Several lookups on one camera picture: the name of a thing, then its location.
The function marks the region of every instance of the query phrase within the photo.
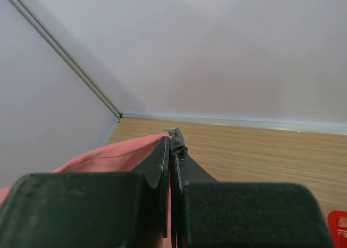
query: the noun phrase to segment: red object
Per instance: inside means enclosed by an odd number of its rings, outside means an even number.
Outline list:
[[[347,212],[332,211],[327,221],[336,248],[347,248]]]

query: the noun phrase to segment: wooden surface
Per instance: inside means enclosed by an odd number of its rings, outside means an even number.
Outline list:
[[[109,143],[175,127],[219,181],[296,182],[312,191],[325,218],[347,211],[347,136],[122,118]]]

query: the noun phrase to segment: red cloth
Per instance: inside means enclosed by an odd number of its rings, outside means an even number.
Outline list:
[[[53,173],[130,171],[152,153],[161,137],[167,135],[167,133],[162,133],[107,145],[70,160],[65,165],[57,168]],[[0,208],[9,192],[10,188],[0,189]],[[163,243],[159,245],[159,247],[163,248],[171,247],[170,196],[169,190],[169,238],[165,238]]]

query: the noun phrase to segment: white wall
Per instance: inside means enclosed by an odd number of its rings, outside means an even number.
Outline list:
[[[0,12],[4,187],[104,144],[117,119],[7,0]]]
[[[347,0],[25,0],[124,113],[347,125]]]

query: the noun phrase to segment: pink cloth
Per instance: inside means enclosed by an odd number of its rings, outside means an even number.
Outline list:
[[[161,137],[167,135],[167,133],[162,133],[107,145],[70,160],[65,165],[57,168],[53,173],[130,171],[152,153]],[[9,192],[10,188],[0,188],[0,208]],[[163,248],[171,247],[170,199],[169,190],[169,238],[165,238],[163,243],[159,245],[159,247]]]

